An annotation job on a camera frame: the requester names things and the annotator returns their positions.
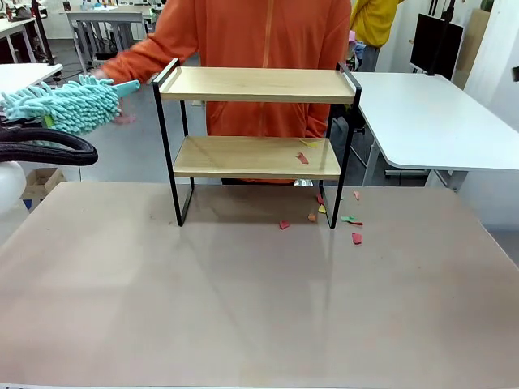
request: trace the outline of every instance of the yellow paper scrap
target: yellow paper scrap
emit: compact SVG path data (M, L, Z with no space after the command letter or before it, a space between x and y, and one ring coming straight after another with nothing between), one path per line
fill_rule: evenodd
M307 147L311 147L311 148L317 147L317 142L307 142L306 140L302 140L302 139L300 139L299 142L301 142L302 144L304 144Z

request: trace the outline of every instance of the shelf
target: shelf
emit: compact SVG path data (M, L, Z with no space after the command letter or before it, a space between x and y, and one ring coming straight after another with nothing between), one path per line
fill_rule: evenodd
M338 180L341 168L329 139L187 136L174 172L177 177ZM297 158L302 152L304 165Z
M339 71L179 66L161 86L164 100L352 104Z

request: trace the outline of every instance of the orange jacket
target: orange jacket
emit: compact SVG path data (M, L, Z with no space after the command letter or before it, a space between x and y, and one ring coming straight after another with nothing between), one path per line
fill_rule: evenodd
M103 66L116 83L146 82L172 58L202 66L335 69L350 0L168 0L156 32ZM322 137L329 105L208 102L209 135Z

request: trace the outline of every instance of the top shelf board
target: top shelf board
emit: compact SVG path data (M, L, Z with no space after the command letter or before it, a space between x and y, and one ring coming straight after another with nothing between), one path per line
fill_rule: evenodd
M164 100L352 104L339 71L179 66L161 86Z

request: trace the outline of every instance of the computer monitor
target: computer monitor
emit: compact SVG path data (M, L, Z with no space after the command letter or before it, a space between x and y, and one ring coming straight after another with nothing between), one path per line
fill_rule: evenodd
M411 64L424 71L431 69L432 60L438 49L443 27L444 21L442 19L433 18L432 16L424 14L418 15L416 33L414 34L413 52L411 54ZM453 77L462 36L463 27L450 23L438 61L436 62L435 73L437 75L442 75L446 79Z

